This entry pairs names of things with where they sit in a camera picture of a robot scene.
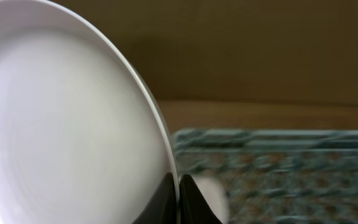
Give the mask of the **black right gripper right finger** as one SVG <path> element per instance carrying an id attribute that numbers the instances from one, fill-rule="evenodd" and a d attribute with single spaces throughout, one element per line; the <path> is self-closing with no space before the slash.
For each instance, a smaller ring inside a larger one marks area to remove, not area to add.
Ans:
<path id="1" fill-rule="evenodd" d="M 180 215 L 181 224 L 222 224 L 189 174 L 180 181 Z"/>

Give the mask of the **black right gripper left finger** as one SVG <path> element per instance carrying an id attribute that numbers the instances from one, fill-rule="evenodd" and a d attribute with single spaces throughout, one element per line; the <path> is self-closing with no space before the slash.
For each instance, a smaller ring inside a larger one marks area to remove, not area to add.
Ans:
<path id="1" fill-rule="evenodd" d="M 167 173 L 158 185 L 142 213 L 132 224 L 176 224 L 177 199 L 172 173 Z"/>

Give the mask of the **large white round plate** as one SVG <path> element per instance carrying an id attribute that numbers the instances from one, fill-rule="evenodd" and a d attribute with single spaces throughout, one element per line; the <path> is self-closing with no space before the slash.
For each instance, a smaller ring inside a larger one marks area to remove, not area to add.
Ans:
<path id="1" fill-rule="evenodd" d="M 133 223 L 170 137 L 117 47 L 51 1 L 0 1 L 0 223 Z"/>

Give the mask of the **small white cup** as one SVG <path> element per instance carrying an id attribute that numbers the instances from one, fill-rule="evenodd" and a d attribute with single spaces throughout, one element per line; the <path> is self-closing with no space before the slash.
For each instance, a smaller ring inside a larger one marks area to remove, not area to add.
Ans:
<path id="1" fill-rule="evenodd" d="M 193 179 L 215 216 L 222 224 L 228 224 L 229 200 L 223 185 L 211 176 L 196 175 Z"/>

